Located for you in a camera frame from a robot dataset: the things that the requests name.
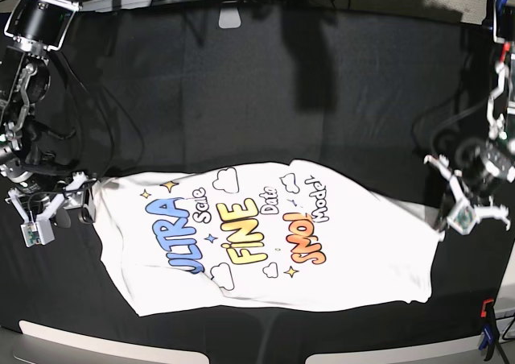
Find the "cloud graphic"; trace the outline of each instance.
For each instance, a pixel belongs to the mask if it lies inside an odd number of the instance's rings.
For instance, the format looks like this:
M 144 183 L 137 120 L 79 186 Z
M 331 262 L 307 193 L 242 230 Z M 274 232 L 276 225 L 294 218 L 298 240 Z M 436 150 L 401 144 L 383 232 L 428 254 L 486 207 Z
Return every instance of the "cloud graphic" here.
M 226 191 L 227 193 L 238 193 L 240 186 L 238 185 L 238 175 L 236 169 L 227 168 L 218 171 L 216 180 L 212 182 L 214 189 Z
M 277 270 L 277 263 L 272 262 L 267 267 L 263 267 L 263 273 L 265 273 L 265 275 L 268 278 L 277 278 L 279 276 L 279 273 Z
M 288 175 L 285 175 L 280 179 L 288 192 L 299 193 L 300 188 L 297 187 L 297 184 L 295 184 L 295 174 L 289 173 Z
M 212 281 L 218 285 L 220 289 L 233 290 L 234 281 L 231 268 L 227 263 L 221 263 L 211 268 Z

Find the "t-shirt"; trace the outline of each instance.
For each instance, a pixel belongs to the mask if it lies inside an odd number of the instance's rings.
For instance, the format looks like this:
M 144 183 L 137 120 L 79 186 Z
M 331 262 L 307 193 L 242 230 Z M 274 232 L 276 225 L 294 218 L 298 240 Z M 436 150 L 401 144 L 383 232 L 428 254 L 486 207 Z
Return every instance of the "t-shirt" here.
M 426 302 L 443 239 L 399 205 L 303 160 L 109 179 L 94 201 L 101 261 L 140 316 Z

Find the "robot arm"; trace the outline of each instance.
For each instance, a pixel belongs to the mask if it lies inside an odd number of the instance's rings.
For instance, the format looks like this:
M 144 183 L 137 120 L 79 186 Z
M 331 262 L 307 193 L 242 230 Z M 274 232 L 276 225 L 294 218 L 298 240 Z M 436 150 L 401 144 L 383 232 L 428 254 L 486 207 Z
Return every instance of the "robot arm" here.
M 487 100 L 488 138 L 483 142 L 468 140 L 459 146 L 459 151 L 470 159 L 460 170 L 448 168 L 443 156 L 426 157 L 426 162 L 448 181 L 447 194 L 454 201 L 451 207 L 442 206 L 439 227 L 444 223 L 462 235 L 470 234 L 485 218 L 502 220 L 509 230 L 508 209 L 495 206 L 493 194 L 501 184 L 515 180 L 515 0 L 488 0 L 483 24 L 501 47 L 494 65 L 496 85 Z
M 0 67 L 0 172 L 14 188 L 11 203 L 23 219 L 27 246 L 54 239 L 52 224 L 69 225 L 65 209 L 81 208 L 91 223 L 89 189 L 95 179 L 76 171 L 76 161 L 58 164 L 38 147 L 42 135 L 70 139 L 35 120 L 37 103 L 50 84 L 47 54 L 61 48 L 75 13 L 88 0 L 19 0 L 4 33 L 13 39 Z

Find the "sparkle graphic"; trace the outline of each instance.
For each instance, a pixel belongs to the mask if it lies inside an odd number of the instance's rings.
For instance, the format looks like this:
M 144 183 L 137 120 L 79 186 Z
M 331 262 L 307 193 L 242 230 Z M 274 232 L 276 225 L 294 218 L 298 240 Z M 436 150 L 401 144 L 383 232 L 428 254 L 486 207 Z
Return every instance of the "sparkle graphic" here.
M 152 196 L 150 195 L 145 189 L 143 190 L 143 193 L 140 195 L 140 196 L 143 196 L 145 199 L 148 199 L 149 196 Z
M 294 270 L 293 267 L 290 267 L 289 271 L 285 271 L 284 274 L 289 274 L 291 278 L 293 278 L 293 274 L 298 273 L 298 270 Z
M 174 183 L 173 181 L 169 181 L 168 183 L 161 184 L 162 187 L 168 188 L 169 193 L 171 193 L 171 189 L 174 188 L 176 185 L 179 185 L 179 183 Z
M 209 236 L 207 238 L 204 238 L 206 241 L 210 241 L 211 243 L 215 242 L 215 239 L 218 239 L 218 238 L 215 238 L 213 237 L 211 234 L 209 234 Z

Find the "black table surface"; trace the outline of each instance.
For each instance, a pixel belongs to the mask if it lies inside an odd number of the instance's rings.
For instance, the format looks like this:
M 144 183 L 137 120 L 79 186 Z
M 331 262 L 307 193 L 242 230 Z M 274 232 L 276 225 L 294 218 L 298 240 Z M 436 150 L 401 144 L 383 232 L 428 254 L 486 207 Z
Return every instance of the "black table surface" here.
M 52 87 L 37 117 L 58 130 L 80 121 L 81 129 L 68 143 L 46 140 L 43 149 L 62 162 L 80 158 L 78 168 L 90 174 L 109 162 L 111 176 L 308 159 L 387 196 L 439 204 L 444 184 L 422 154 L 436 125 L 488 95 L 487 34 L 459 24 L 272 6 L 242 7 L 241 26 L 221 30 L 219 13 L 217 4 L 197 4 L 79 14 L 63 51 L 87 91 L 69 74 L 64 89 L 51 63 Z M 484 135 L 484 110 L 448 130 L 444 144 L 463 132 Z M 0 193 L 9 187 L 2 180 Z M 511 192 L 504 186 L 497 201 L 515 209 Z M 425 304 L 328 313 L 216 307 L 140 318 L 101 264 L 92 226 L 73 218 L 54 242 L 27 249 L 20 221 L 2 203 L 3 327 L 19 330 L 26 320 L 239 364 L 477 335 L 481 305 L 499 290 L 515 234 L 497 221 L 467 237 L 448 231 Z

